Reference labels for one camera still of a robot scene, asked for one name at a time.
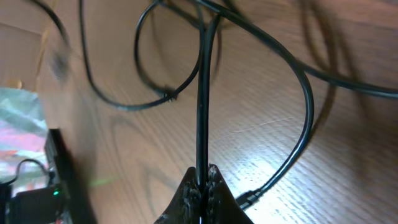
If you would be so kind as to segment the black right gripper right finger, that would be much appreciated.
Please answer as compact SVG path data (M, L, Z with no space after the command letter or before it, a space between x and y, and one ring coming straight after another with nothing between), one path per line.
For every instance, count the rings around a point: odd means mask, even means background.
M235 201L221 171L209 165L208 182L206 183L207 199L205 223L208 224L253 224Z

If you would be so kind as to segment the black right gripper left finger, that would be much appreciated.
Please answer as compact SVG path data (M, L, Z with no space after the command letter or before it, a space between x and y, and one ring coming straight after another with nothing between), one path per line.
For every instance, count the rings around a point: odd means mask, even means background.
M171 202L154 224L199 224L200 198L196 168L189 167Z

